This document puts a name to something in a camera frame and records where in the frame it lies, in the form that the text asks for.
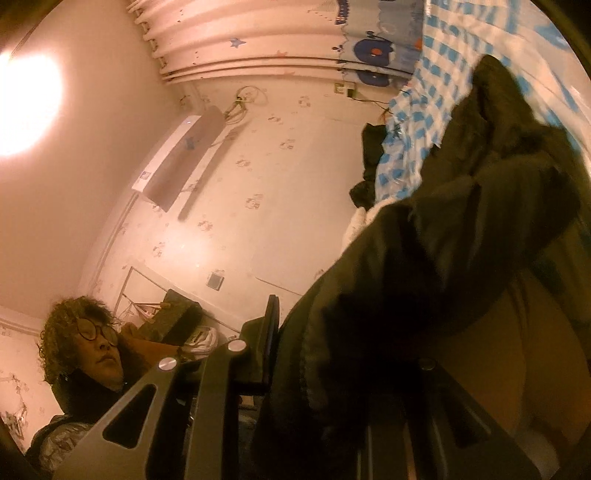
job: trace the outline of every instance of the metal bolt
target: metal bolt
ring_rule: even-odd
[[[421,370],[429,372],[433,370],[437,366],[437,364],[435,363],[435,360],[433,360],[432,358],[421,358],[418,361],[418,366]]]
[[[228,344],[228,350],[231,352],[242,352],[246,348],[246,342],[244,340],[232,340]]]
[[[163,358],[158,363],[158,368],[160,370],[169,371],[169,370],[174,369],[174,367],[176,367],[177,364],[178,364],[177,359],[172,358],[171,356],[168,356],[166,358]]]

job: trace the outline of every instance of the curtain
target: curtain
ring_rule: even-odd
[[[387,87],[421,50],[424,0],[135,0],[165,82],[236,75]]]

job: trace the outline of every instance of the nose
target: nose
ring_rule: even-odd
[[[111,344],[107,341],[107,339],[103,336],[102,333],[98,333],[95,338],[95,345],[98,347],[99,350],[110,350]]]

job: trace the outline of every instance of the star pattern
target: star pattern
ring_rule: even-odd
[[[230,43],[232,44],[231,47],[238,48],[240,45],[244,45],[246,42],[240,40],[240,38],[231,38]]]

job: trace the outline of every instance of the wall outlet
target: wall outlet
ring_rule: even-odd
[[[335,93],[345,95],[348,98],[354,98],[357,93],[357,84],[353,82],[335,83]]]

